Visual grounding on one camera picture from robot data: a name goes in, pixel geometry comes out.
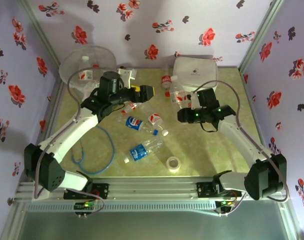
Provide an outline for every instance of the floral wallpaper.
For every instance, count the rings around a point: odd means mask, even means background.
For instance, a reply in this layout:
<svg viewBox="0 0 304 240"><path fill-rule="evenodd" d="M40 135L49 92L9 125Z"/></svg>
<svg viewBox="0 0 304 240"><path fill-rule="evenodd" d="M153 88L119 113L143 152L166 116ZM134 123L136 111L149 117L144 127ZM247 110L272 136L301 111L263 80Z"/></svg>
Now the floral wallpaper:
<svg viewBox="0 0 304 240"><path fill-rule="evenodd" d="M272 2L21 1L30 5L60 61L94 44L110 49L118 66L135 68L172 66L180 55L210 55L219 66L239 66Z"/></svg>
<svg viewBox="0 0 304 240"><path fill-rule="evenodd" d="M287 184L304 239L304 0L284 1L244 80L265 144L287 159Z"/></svg>
<svg viewBox="0 0 304 240"><path fill-rule="evenodd" d="M24 169L24 148L46 128L57 77L17 2L0 1L0 237Z"/></svg>

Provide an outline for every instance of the robotic arm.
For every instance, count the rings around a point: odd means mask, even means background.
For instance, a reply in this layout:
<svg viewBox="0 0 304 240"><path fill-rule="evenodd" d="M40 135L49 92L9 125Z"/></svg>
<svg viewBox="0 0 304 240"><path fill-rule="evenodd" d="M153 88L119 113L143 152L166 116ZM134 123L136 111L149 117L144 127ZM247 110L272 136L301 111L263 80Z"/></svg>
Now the robotic arm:
<svg viewBox="0 0 304 240"><path fill-rule="evenodd" d="M196 95L197 104L201 107L181 109L177 119L189 124L211 123L235 144L250 168L248 173L228 170L215 175L212 182L215 193L219 195L226 190L237 190L247 192L254 200L259 200L282 190L284 184L266 155L284 177L287 171L285 157L272 154L262 144L255 142L243 126L238 126L235 111L228 105L220 106L212 88L198 91ZM195 96L191 99L193 106Z"/></svg>
<svg viewBox="0 0 304 240"><path fill-rule="evenodd" d="M148 85L124 87L120 75L106 71L100 86L92 91L80 105L78 112L60 130L41 142L29 144L24 150L24 172L48 191L56 188L88 192L92 181L82 173L64 171L60 162L70 148L90 129L99 124L116 105L127 101L143 103L154 96L154 88Z"/></svg>

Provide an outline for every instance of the blue bottle label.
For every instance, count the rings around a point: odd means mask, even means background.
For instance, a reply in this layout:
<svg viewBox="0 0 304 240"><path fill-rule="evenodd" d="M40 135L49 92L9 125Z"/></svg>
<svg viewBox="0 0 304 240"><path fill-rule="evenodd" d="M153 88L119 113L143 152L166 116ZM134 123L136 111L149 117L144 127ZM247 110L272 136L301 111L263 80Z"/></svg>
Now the blue bottle label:
<svg viewBox="0 0 304 240"><path fill-rule="evenodd" d="M135 117L132 117L132 116L129 116L126 120L126 123L125 125L131 129L135 129L135 130L139 130L140 128L140 125L142 124L143 122L140 120L140 119L137 119Z"/></svg>
<svg viewBox="0 0 304 240"><path fill-rule="evenodd" d="M137 145L136 147L132 148L130 150L130 153L132 157L134 158L134 161L140 160L144 158L146 155L148 155L147 150L144 148L142 144Z"/></svg>

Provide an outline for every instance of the white tape roll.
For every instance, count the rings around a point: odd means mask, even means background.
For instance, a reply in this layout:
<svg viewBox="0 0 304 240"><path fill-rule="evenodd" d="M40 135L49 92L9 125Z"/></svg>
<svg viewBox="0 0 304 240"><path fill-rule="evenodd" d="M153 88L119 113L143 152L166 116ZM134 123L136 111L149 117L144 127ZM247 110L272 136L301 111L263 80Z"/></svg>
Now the white tape roll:
<svg viewBox="0 0 304 240"><path fill-rule="evenodd" d="M177 157L171 156L166 160L166 168L171 173L176 173L180 169L180 167L181 167L181 162Z"/></svg>

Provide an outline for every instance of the gray floor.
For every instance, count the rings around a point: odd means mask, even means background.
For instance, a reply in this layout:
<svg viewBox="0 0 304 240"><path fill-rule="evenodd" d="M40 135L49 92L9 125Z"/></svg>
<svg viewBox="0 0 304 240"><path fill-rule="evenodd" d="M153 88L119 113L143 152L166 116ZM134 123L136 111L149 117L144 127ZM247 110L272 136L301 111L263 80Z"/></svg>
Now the gray floor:
<svg viewBox="0 0 304 240"><path fill-rule="evenodd" d="M286 240L277 204L245 201L228 217L194 212L28 213L21 240Z"/></svg>

